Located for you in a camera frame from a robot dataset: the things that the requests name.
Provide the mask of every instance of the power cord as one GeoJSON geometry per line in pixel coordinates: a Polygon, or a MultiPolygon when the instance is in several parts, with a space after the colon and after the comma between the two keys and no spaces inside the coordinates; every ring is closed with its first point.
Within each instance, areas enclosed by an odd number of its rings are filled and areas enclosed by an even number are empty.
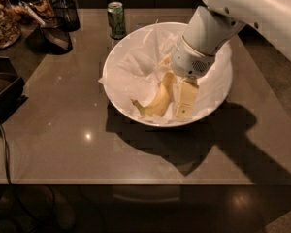
{"type": "MultiPolygon", "coordinates": [[[[2,146],[3,146],[3,151],[4,151],[4,165],[5,165],[5,173],[6,173],[6,178],[9,184],[9,187],[12,191],[12,194],[14,196],[14,198],[16,199],[16,201],[18,202],[18,204],[20,205],[21,209],[29,216],[31,217],[33,220],[35,220],[36,222],[40,223],[40,224],[47,224],[49,219],[40,219],[37,218],[36,216],[34,216],[28,209],[27,207],[22,203],[22,201],[19,198],[19,195],[16,191],[15,185],[12,183],[11,181],[11,173],[10,173],[10,148],[9,148],[9,144],[7,142],[7,138],[6,138],[6,133],[5,130],[2,126],[2,124],[0,123],[0,137],[2,139],[2,146]]],[[[48,189],[51,192],[52,195],[52,206],[51,206],[51,212],[53,213],[54,207],[55,207],[55,194],[54,191],[51,189],[51,187],[48,186],[48,189]]]]}

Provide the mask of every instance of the nuts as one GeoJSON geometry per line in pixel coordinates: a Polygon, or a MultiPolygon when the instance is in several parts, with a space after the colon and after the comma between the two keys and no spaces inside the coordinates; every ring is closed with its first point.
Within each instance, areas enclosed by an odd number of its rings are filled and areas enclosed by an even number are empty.
{"type": "Polygon", "coordinates": [[[15,42],[21,29],[8,0],[0,0],[0,49],[15,42]]]}

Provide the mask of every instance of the jar of nuts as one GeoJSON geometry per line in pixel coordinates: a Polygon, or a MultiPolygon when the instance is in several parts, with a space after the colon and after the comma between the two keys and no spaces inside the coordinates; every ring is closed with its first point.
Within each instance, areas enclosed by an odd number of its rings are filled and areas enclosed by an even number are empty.
{"type": "Polygon", "coordinates": [[[13,44],[21,35],[21,27],[9,0],[0,0],[0,49],[13,44]]]}

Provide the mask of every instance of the can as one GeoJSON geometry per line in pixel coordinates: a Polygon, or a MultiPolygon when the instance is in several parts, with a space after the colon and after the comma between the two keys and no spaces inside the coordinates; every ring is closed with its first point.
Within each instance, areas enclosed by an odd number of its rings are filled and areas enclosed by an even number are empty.
{"type": "Polygon", "coordinates": [[[108,4],[108,21],[111,28],[110,36],[120,40],[126,36],[125,13],[123,4],[120,2],[111,2],[108,4]]]}

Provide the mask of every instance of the countertop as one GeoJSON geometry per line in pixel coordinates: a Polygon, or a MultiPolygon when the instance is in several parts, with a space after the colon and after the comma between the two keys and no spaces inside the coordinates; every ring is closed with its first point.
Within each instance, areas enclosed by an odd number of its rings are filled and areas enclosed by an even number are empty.
{"type": "MultiPolygon", "coordinates": [[[[191,9],[128,9],[127,31],[188,22],[191,9]]],[[[211,115],[179,128],[131,121],[98,83],[116,42],[106,10],[80,9],[74,48],[46,55],[4,123],[21,184],[291,184],[291,118],[238,37],[233,84],[211,115]]],[[[0,183],[7,183],[0,139],[0,183]]]]}

